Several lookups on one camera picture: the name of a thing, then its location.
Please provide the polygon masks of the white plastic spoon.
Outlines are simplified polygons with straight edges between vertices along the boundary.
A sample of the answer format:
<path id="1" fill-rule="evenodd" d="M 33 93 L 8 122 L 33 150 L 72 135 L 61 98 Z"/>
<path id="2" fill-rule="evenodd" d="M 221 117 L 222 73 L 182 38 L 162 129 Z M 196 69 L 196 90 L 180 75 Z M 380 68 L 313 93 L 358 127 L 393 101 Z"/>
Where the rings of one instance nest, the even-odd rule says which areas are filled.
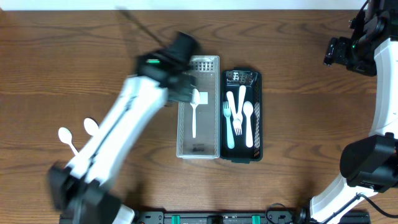
<path id="1" fill-rule="evenodd" d="M 193 96 L 190 102 L 192 106 L 192 137 L 196 138 L 197 136 L 197 106 L 200 104 L 200 92 L 194 88 Z"/>
<path id="2" fill-rule="evenodd" d="M 65 127 L 61 127 L 58 129 L 58 137 L 59 140 L 70 146 L 70 149 L 72 150 L 72 152 L 74 153 L 74 155 L 78 155 L 78 151 L 76 149 L 76 147 L 73 145 L 73 136 L 72 133 L 70 132 L 69 129 L 65 128 Z"/>
<path id="3" fill-rule="evenodd" d="M 98 123 L 93 118 L 85 118 L 83 126 L 90 136 L 94 136 L 99 131 Z"/>

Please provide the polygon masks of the pale blue plastic fork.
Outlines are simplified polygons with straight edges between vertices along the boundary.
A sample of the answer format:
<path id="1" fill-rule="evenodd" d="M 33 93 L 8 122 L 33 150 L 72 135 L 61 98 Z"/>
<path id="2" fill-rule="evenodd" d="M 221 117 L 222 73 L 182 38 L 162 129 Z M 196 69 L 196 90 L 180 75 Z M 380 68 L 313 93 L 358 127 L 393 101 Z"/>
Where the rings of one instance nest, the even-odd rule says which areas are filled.
<path id="1" fill-rule="evenodd" d="M 233 137 L 233 130 L 231 125 L 231 108 L 227 101 L 223 103 L 223 115 L 226 119 L 226 140 L 227 140 L 227 147 L 229 149 L 233 149 L 235 147 L 234 144 L 234 137 Z"/>

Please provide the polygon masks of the white plastic fork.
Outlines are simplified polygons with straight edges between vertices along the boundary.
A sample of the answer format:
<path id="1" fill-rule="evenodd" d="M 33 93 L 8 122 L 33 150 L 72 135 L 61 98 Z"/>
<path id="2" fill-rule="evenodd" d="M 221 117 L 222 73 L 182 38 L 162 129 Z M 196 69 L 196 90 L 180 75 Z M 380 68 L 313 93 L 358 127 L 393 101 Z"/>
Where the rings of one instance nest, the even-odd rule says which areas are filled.
<path id="1" fill-rule="evenodd" d="M 240 135 L 242 135 L 242 126 L 241 126 L 241 121 L 238 119 L 238 116 L 237 116 L 234 95 L 231 91 L 227 91 L 226 97 L 228 100 L 229 107 L 231 109 L 231 114 L 233 116 L 234 132 L 237 136 L 240 136 Z"/>
<path id="2" fill-rule="evenodd" d="M 238 94 L 238 110 L 237 116 L 240 122 L 243 122 L 243 104 L 246 95 L 246 87 L 244 85 L 239 86 L 239 94 Z"/>
<path id="3" fill-rule="evenodd" d="M 254 111 L 253 105 L 250 101 L 245 101 L 243 104 L 243 113 L 246 116 L 246 146 L 253 147 L 253 136 L 251 127 L 251 115 Z"/>

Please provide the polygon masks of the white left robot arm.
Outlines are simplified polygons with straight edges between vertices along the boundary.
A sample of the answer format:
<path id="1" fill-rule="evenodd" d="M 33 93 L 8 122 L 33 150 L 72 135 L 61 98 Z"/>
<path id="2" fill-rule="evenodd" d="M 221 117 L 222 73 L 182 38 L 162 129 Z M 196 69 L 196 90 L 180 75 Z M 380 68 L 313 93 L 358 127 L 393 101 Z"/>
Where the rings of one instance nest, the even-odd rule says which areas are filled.
<path id="1" fill-rule="evenodd" d="M 189 102 L 193 58 L 142 57 L 128 75 L 99 130 L 65 167 L 47 173 L 60 223 L 134 223 L 136 211 L 110 193 L 133 145 L 169 100 Z"/>

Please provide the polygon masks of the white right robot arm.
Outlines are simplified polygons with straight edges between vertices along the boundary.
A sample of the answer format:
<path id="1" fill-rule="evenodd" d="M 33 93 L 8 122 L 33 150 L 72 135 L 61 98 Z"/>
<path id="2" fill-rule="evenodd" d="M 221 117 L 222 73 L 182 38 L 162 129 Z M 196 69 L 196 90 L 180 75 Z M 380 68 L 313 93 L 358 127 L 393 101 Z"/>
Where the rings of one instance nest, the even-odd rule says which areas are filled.
<path id="1" fill-rule="evenodd" d="M 340 173 L 311 198 L 297 223 L 338 223 L 363 200 L 397 187 L 397 1 L 368 1 L 350 22 L 351 38 L 332 38 L 324 63 L 377 78 L 369 136 L 347 145 Z"/>

